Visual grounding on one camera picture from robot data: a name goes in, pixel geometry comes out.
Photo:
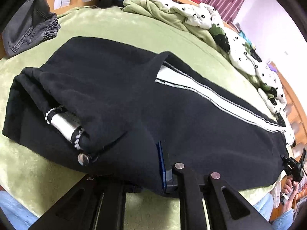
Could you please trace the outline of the person's right hand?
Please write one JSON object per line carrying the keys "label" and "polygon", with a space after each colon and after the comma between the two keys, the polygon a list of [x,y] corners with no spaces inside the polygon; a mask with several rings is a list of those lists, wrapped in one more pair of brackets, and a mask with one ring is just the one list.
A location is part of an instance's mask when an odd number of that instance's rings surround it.
{"label": "person's right hand", "polygon": [[287,205],[289,201],[293,201],[299,188],[299,182],[295,181],[293,176],[288,176],[286,183],[281,190],[281,204]]}

